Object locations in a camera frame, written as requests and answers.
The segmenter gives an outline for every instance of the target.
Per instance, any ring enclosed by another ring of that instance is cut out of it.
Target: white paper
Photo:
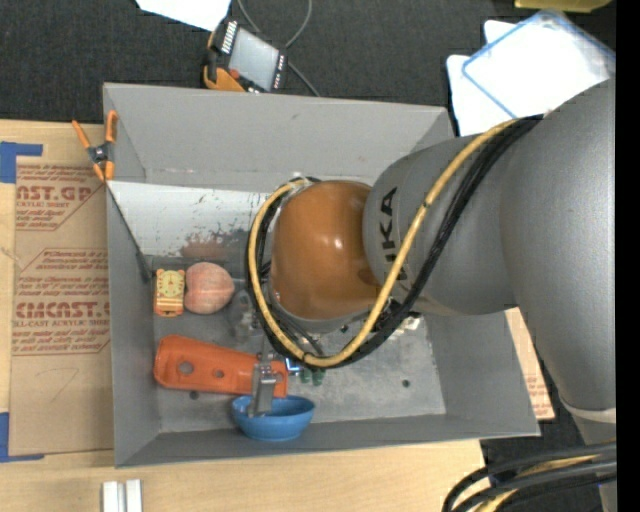
[[[515,27],[503,21],[487,21],[485,37],[491,43]],[[482,90],[462,74],[462,66],[469,60],[466,55],[451,55],[447,59],[447,73],[451,87],[451,104],[458,121],[461,137],[482,133],[492,126],[508,121],[511,116],[502,110]]]
[[[568,21],[541,15],[482,49],[463,73],[513,117],[526,117],[556,109],[615,74],[614,67],[610,53]]]
[[[143,11],[213,32],[227,16],[231,0],[138,0]]]

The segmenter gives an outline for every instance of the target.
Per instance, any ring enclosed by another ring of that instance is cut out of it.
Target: gray bin
[[[232,396],[153,379],[167,334],[259,349],[234,337],[226,310],[154,315],[153,270],[205,259],[242,289],[247,230],[270,192],[300,175],[372,185],[453,137],[445,109],[116,84],[104,109],[120,117],[107,199],[117,466],[539,434],[502,313],[427,316],[321,386],[293,377],[290,393],[317,405],[294,441],[253,441],[231,420]]]

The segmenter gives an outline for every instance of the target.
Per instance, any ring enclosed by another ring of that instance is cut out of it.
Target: electronic device
[[[227,19],[211,34],[204,82],[210,89],[277,92],[284,85],[287,57],[257,34]]]

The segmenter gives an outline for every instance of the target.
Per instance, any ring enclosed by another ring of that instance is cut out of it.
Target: black cable wire
[[[240,12],[242,12],[242,15],[244,16],[244,19],[247,20],[247,23],[249,25],[251,25],[253,30],[255,30],[258,33],[262,33],[262,30],[260,30],[260,28],[258,27],[256,22],[253,21],[253,18],[251,18],[251,16],[249,15],[249,12],[247,11],[247,8],[245,7],[245,5],[242,2],[242,0],[236,0],[236,3],[238,5],[238,7],[240,8]],[[291,39],[289,39],[289,41],[285,44],[285,48],[290,48],[300,38],[300,36],[304,32],[304,30],[307,28],[307,25],[309,24],[309,20],[311,19],[311,13],[313,11],[313,0],[308,0],[308,4],[307,5],[308,5],[307,14],[305,16],[304,21],[302,22],[302,25],[300,25],[300,28],[291,37]],[[293,62],[291,62],[291,60],[287,59],[287,65],[289,66],[289,68],[291,68],[291,71],[293,71],[298,76],[298,78],[300,78],[300,80],[302,80],[304,85],[307,86],[307,88],[311,91],[311,93],[314,96],[321,96],[321,94],[313,86],[311,81],[304,75],[304,73],[302,73],[302,71],[300,71],[293,64]]]
[[[610,473],[606,475],[598,475],[590,479],[585,479],[579,484],[571,485],[570,483],[565,483],[565,484],[547,486],[546,488],[542,488],[542,489],[525,489],[523,491],[516,492],[511,496],[509,496],[503,503],[500,504],[500,506],[495,510],[495,512],[504,512],[511,505],[527,502],[532,499],[539,498],[541,496],[545,496],[547,494],[551,494],[554,492],[575,489],[576,487],[586,487],[588,485],[604,485],[610,482],[614,482],[615,480],[617,480],[617,478],[618,478],[618,474],[617,472],[615,472],[615,473]],[[598,512],[600,510],[602,510],[602,505],[597,505],[595,508],[592,508],[589,512]]]
[[[505,482],[501,482],[499,485],[474,494],[453,509],[443,510],[447,510],[447,512],[467,512],[476,505],[479,505],[488,499],[500,496],[508,491],[521,490],[533,486],[555,484],[563,479],[586,477],[595,473],[610,473],[615,471],[617,471],[617,461],[613,460],[594,463],[586,462],[569,467],[532,473],[527,476],[511,478]]]
[[[464,176],[460,187],[449,204],[449,208],[447,209],[445,218],[438,230],[436,239],[431,246],[427,260],[420,269],[418,276],[407,293],[404,301],[399,306],[396,306],[396,311],[392,312],[372,338],[367,340],[349,359],[334,366],[334,368],[354,363],[369,355],[382,345],[410,314],[411,308],[422,293],[431,272],[435,268],[435,265],[444,250],[445,244],[453,232],[453,228],[460,219],[465,206],[476,191],[478,185],[504,152],[511,147],[516,140],[528,133],[540,121],[540,119],[542,119],[541,116],[520,119],[503,130],[499,137],[495,137],[485,144],[480,155],[473,162],[469,171]]]
[[[522,470],[523,468],[528,468],[536,464],[550,462],[553,460],[570,459],[574,457],[586,457],[589,455],[602,456],[602,457],[615,456],[616,450],[617,450],[617,443],[615,441],[612,441],[608,443],[599,443],[599,444],[593,444],[589,446],[567,448],[564,450],[554,450],[551,452],[541,453],[538,455],[533,455],[531,457],[525,457],[522,459],[490,464],[488,466],[485,466],[484,468],[480,468],[474,471],[473,473],[467,475],[465,478],[460,480],[449,491],[449,494],[445,498],[444,504],[442,506],[442,511],[449,512],[452,509],[456,499],[458,499],[458,497],[467,488],[471,487],[476,482],[483,480],[484,478],[500,475],[509,471]]]
[[[400,323],[410,315],[411,308],[413,307],[415,301],[420,296],[431,272],[435,268],[435,265],[444,249],[444,245],[447,240],[451,236],[453,232],[453,228],[455,227],[458,219],[462,215],[462,211],[464,210],[466,204],[469,202],[471,196],[477,189],[478,185],[484,178],[484,176],[489,172],[495,162],[504,154],[504,152],[511,147],[513,142],[518,140],[525,133],[530,131],[535,124],[541,119],[541,116],[534,116],[531,118],[524,118],[516,121],[514,124],[508,126],[505,130],[500,133],[500,137],[497,137],[497,140],[491,140],[480,152],[480,155],[476,158],[476,160],[471,164],[469,171],[464,176],[462,183],[456,193],[454,194],[453,201],[449,204],[447,212],[445,214],[445,218],[438,230],[438,234],[436,236],[435,242],[433,243],[427,260],[423,264],[418,276],[412,285],[411,289],[407,293],[405,300],[398,305],[398,303],[391,302],[392,307],[394,308],[391,311],[391,314],[387,316],[387,318],[378,326],[379,330],[348,359],[339,363],[332,368],[340,368],[342,366],[346,366],[348,364],[352,364],[360,359],[366,357],[379,346],[381,346],[388,338],[395,332]],[[264,239],[266,238],[266,232],[269,228],[269,224],[273,217],[275,216],[275,212],[277,208],[280,206],[282,200],[285,196],[280,198],[278,201],[275,201],[263,218],[263,221],[260,225],[259,229],[259,239],[258,240],[258,260],[257,266],[261,268],[262,266],[262,254],[264,251]],[[255,298],[255,294],[252,292],[251,287],[249,288],[249,296],[256,307],[256,311],[258,314],[258,318],[260,320],[261,325],[265,331],[265,334],[269,338],[271,345],[273,348],[281,355],[285,357],[289,357],[295,361],[301,362],[300,358],[295,357],[294,354],[291,354],[287,348],[278,340],[277,336],[273,333],[273,331],[268,326],[264,315],[260,313],[259,308],[257,308],[257,301]],[[315,369],[313,365],[307,366],[311,369]]]
[[[499,494],[491,494],[487,495],[487,493],[477,493],[473,495],[471,498],[465,500],[463,503],[458,505],[452,512],[468,512],[473,507],[480,505],[481,503],[486,503],[492,498],[499,496],[504,492],[508,492],[509,490],[516,491],[511,496],[509,496],[503,503],[501,503],[497,511],[504,511],[504,509],[508,506],[514,505],[516,503],[522,503],[524,501],[529,501],[534,498],[538,498],[540,496],[544,496],[546,494],[551,494],[558,491],[564,491],[568,489],[575,489],[578,487],[585,487],[588,485],[602,485],[606,483],[610,483],[615,481],[618,478],[618,474],[616,471],[609,472],[604,475],[583,475],[579,477],[565,477],[563,480],[551,481],[551,482],[542,482],[538,484],[534,484],[529,486],[526,489],[505,489]]]

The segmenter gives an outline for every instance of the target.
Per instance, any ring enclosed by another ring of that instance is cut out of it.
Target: screw hole
[[[182,375],[191,375],[193,373],[193,365],[189,361],[184,361],[178,366],[178,371]]]

